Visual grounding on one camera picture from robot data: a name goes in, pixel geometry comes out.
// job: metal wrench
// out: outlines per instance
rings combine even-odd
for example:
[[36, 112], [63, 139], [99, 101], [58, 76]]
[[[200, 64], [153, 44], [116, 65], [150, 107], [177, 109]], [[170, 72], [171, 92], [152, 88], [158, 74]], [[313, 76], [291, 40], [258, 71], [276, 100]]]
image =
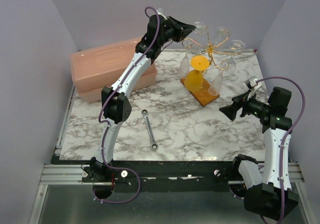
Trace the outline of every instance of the metal wrench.
[[154, 133], [152, 132], [152, 129], [151, 129], [151, 125], [150, 125], [149, 118], [148, 118], [148, 111], [146, 109], [142, 110], [142, 115], [145, 120], [146, 129], [148, 130], [150, 143], [151, 143], [151, 146], [150, 146], [151, 150], [156, 151], [156, 150], [158, 150], [158, 144], [155, 141]]

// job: lavender wall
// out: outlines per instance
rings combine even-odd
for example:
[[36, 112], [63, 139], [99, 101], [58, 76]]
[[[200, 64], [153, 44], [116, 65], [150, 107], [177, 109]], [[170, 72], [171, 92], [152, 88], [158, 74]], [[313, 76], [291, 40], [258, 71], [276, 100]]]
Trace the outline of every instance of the lavender wall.
[[[306, 109], [294, 129], [290, 155], [299, 161], [313, 209], [320, 222], [320, 0], [286, 0], [258, 49], [264, 77], [282, 75], [298, 82], [304, 90]], [[267, 81], [293, 91], [288, 115], [294, 119], [301, 108], [297, 89], [285, 81]]]
[[57, 141], [76, 46], [52, 0], [0, 0], [0, 222], [28, 223]]
[[[257, 48], [285, 0], [53, 0], [79, 49], [143, 35], [146, 6], [161, 6], [183, 22], [205, 22], [231, 31], [249, 48]], [[171, 47], [182, 47], [173, 44]]]

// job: white marble table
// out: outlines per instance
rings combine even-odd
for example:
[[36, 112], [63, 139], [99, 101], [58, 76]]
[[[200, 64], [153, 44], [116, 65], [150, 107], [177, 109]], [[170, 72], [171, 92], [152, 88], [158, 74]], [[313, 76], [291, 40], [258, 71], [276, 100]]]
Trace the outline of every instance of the white marble table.
[[[156, 60], [156, 84], [137, 90], [129, 99], [132, 113], [120, 129], [114, 148], [115, 160], [144, 161], [231, 161], [238, 154], [264, 160], [262, 126], [254, 116], [230, 121], [219, 108], [231, 104], [231, 98], [248, 90], [245, 81], [255, 75], [262, 78], [256, 54], [238, 55], [234, 75], [223, 80], [220, 98], [201, 107], [179, 80], [183, 51], [164, 51]], [[211, 82], [218, 70], [210, 67], [205, 78]], [[257, 94], [266, 101], [265, 85]], [[74, 98], [63, 139], [61, 160], [89, 160], [95, 155], [103, 124], [98, 122], [101, 102], [88, 104]], [[150, 149], [150, 141], [141, 111], [147, 109], [153, 134], [159, 145]]]

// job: pink toolbox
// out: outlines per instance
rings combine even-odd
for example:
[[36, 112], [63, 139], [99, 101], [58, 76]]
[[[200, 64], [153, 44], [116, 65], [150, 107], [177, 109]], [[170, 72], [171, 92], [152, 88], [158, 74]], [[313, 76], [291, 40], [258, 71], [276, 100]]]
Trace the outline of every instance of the pink toolbox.
[[[122, 75], [135, 53], [141, 38], [79, 51], [70, 55], [72, 80], [77, 93], [91, 103], [101, 100], [103, 87], [110, 87]], [[154, 85], [157, 69], [155, 63], [147, 69], [133, 90]]]

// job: wooden block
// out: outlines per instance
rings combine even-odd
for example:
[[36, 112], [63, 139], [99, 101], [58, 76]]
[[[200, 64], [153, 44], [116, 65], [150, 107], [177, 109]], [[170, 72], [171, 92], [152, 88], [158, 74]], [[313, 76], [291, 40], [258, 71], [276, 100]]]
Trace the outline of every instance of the wooden block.
[[[180, 79], [180, 81], [183, 85], [185, 84], [185, 79]], [[219, 94], [217, 96], [212, 96], [211, 94], [209, 94], [209, 87], [210, 84], [208, 83], [208, 81], [203, 79], [202, 88], [197, 92], [190, 92], [193, 95], [193, 97], [195, 97], [195, 99], [201, 104], [202, 107], [205, 107], [207, 104], [211, 103], [212, 101], [220, 97]]]

